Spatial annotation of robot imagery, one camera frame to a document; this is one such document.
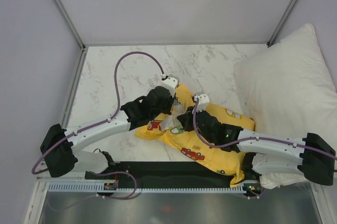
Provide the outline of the yellow cartoon-print pillowcase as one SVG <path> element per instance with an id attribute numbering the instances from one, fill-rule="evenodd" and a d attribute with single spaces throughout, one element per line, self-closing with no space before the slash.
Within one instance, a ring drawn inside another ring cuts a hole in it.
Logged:
<path id="1" fill-rule="evenodd" d="M 194 105 L 192 96 L 192 92 L 183 84 L 176 89 L 176 101 L 188 104 L 188 107 Z M 160 121 L 155 118 L 154 121 L 138 128 L 135 136 L 143 140 L 162 141 L 211 171 L 233 175 L 235 181 L 245 178 L 244 172 L 241 170 L 245 153 L 226 152 L 219 148 L 211 148 L 199 139 L 195 131 L 184 131 L 182 125 L 161 132 Z"/>

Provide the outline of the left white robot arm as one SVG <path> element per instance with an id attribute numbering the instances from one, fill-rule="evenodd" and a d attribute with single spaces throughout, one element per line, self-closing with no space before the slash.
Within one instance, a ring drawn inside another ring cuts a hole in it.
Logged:
<path id="1" fill-rule="evenodd" d="M 175 87 L 157 86 L 146 96 L 122 105 L 114 114 L 92 124 L 63 129 L 51 126 L 40 146 L 42 160 L 47 168 L 33 174 L 49 172 L 52 178 L 61 177 L 75 168 L 77 153 L 87 146 L 115 134 L 132 131 L 147 125 L 160 114 L 171 114 L 175 100 Z"/>

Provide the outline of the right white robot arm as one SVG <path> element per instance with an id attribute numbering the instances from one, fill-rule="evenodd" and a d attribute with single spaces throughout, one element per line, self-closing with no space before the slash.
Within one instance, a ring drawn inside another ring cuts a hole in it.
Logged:
<path id="1" fill-rule="evenodd" d="M 273 137 L 221 123 L 206 111 L 196 112 L 192 106 L 177 120 L 185 131 L 194 131 L 210 148 L 247 153 L 240 167 L 247 179 L 292 173 L 316 184 L 333 185 L 336 151 L 315 133 L 304 138 Z"/>

